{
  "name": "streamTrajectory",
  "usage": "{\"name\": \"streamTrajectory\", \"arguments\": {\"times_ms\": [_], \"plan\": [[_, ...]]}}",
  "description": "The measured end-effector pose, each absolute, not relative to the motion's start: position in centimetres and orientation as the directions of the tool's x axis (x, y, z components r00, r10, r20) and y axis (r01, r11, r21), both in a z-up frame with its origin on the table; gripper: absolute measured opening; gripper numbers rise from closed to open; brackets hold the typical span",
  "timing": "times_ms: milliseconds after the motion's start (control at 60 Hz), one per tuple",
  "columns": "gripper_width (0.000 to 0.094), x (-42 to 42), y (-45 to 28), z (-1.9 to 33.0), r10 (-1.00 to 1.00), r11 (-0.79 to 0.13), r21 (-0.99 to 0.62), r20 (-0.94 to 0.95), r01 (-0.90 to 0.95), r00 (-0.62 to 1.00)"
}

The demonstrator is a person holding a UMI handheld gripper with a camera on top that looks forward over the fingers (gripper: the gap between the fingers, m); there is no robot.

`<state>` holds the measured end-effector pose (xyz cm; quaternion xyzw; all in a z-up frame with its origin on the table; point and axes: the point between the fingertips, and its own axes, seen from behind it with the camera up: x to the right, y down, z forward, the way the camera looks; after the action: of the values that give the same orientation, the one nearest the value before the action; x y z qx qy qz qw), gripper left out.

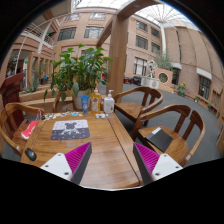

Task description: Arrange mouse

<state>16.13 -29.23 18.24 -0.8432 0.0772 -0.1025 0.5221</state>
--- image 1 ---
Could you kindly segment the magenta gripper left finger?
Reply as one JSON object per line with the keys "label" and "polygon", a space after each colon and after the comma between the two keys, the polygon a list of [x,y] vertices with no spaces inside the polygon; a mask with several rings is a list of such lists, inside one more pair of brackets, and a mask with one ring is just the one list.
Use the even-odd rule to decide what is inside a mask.
{"label": "magenta gripper left finger", "polygon": [[91,153],[92,144],[88,142],[66,154],[55,154],[41,169],[79,185]]}

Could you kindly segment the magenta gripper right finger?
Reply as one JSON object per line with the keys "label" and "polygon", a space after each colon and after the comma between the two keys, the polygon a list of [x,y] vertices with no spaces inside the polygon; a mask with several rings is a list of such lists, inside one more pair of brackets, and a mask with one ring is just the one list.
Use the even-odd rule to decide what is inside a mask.
{"label": "magenta gripper right finger", "polygon": [[161,154],[138,144],[133,144],[133,154],[137,161],[143,184],[147,185],[182,169],[168,154]]}

